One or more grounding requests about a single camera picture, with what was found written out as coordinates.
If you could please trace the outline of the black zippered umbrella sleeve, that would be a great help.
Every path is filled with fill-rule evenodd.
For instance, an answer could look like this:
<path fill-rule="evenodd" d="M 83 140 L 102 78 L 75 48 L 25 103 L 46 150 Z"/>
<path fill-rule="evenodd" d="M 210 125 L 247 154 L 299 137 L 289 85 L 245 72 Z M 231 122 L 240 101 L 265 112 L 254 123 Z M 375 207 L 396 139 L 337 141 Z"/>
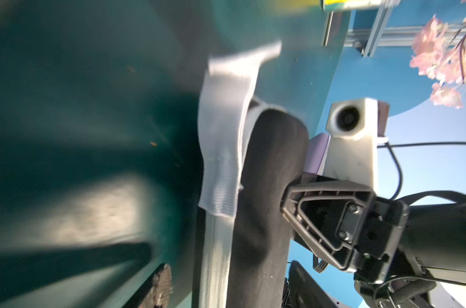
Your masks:
<path fill-rule="evenodd" d="M 293 230 L 281 205 L 301 178 L 306 126 L 255 95 L 281 42 L 211 58 L 198 104 L 203 178 L 193 307 L 280 307 Z"/>

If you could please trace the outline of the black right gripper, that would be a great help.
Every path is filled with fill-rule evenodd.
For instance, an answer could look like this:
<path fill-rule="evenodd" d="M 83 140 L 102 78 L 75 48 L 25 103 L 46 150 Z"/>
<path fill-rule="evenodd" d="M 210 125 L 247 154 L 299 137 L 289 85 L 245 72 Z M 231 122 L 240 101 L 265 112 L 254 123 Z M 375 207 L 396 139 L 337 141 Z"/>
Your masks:
<path fill-rule="evenodd" d="M 348 180 L 292 184 L 284 218 L 314 255 L 354 272 L 356 246 L 375 191 Z M 466 300 L 466 195 L 427 191 L 400 199 L 409 215 L 382 282 L 358 275 L 368 307 L 458 307 Z"/>

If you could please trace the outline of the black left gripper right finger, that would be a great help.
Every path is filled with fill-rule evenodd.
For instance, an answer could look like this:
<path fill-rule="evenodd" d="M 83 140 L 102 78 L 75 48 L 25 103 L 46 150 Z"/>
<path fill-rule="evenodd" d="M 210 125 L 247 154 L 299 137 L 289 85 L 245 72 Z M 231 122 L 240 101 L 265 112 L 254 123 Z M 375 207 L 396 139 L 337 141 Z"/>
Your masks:
<path fill-rule="evenodd" d="M 284 307 L 338 307 L 299 262 L 291 261 L 289 264 L 289 277 L 284 283 Z"/>

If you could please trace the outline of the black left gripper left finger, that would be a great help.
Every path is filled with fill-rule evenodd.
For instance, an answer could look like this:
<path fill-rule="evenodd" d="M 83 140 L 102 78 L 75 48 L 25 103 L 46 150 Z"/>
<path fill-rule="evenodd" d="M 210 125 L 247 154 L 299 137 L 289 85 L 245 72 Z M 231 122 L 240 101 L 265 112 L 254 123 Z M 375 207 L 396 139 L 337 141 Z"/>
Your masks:
<path fill-rule="evenodd" d="M 161 264 L 141 288 L 138 307 L 165 308 L 173 292 L 172 271 L 169 264 Z"/>

